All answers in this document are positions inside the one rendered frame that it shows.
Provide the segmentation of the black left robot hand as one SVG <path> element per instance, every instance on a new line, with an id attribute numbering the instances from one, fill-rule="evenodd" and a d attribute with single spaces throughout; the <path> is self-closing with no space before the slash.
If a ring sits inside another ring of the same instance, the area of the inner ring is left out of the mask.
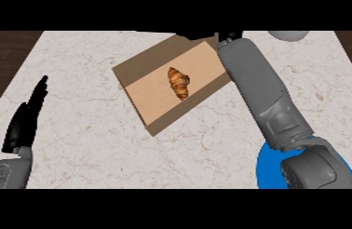
<path id="1" fill-rule="evenodd" d="M 38 130 L 38 118 L 45 98 L 49 94 L 48 80 L 49 77 L 45 75 L 32 92 L 30 100 L 21 103 L 15 111 L 4 142 L 4 153 L 15 154 L 17 148 L 23 146 L 32 147 L 33 145 Z"/>

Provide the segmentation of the brown cardboard box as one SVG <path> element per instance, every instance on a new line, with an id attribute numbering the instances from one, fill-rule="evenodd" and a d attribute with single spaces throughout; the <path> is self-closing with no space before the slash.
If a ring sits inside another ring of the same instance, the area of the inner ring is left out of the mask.
<path id="1" fill-rule="evenodd" d="M 200 40 L 174 35 L 113 68 L 151 136 L 228 84 L 217 50 L 217 35 Z"/>

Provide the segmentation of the blue plate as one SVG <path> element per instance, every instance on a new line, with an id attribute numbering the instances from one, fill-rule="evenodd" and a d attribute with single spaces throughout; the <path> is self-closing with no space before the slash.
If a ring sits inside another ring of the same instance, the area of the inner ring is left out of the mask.
<path id="1" fill-rule="evenodd" d="M 286 152 L 264 144 L 256 166 L 261 189 L 352 189 L 352 168 L 330 142 L 310 137 Z"/>

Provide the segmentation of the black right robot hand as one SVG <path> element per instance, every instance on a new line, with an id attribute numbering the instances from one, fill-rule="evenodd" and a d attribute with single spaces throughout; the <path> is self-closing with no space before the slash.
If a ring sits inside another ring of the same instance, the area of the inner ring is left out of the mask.
<path id="1" fill-rule="evenodd" d="M 180 31 L 177 34 L 180 36 L 185 37 L 188 40 L 199 40 L 199 39 L 209 38 L 209 37 L 218 35 L 219 41 L 224 42 L 227 40 L 240 39 L 243 37 L 245 32 L 243 31 L 219 31 L 219 32 Z"/>

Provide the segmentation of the golden brown croissant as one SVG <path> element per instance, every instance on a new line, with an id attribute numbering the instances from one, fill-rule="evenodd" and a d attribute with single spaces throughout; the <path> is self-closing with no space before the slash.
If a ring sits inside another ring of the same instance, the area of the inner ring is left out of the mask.
<path id="1" fill-rule="evenodd" d="M 177 68 L 171 67 L 168 70 L 168 79 L 177 97 L 181 100 L 185 100 L 188 98 L 188 88 L 187 88 L 190 84 L 188 75 L 184 74 Z"/>

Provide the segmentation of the pale grey rounded object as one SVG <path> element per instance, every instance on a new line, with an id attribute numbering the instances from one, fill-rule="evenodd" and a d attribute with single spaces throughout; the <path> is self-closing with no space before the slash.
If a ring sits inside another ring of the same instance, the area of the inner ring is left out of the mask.
<path id="1" fill-rule="evenodd" d="M 308 35 L 308 31 L 270 31 L 268 33 L 288 42 L 301 41 Z"/>

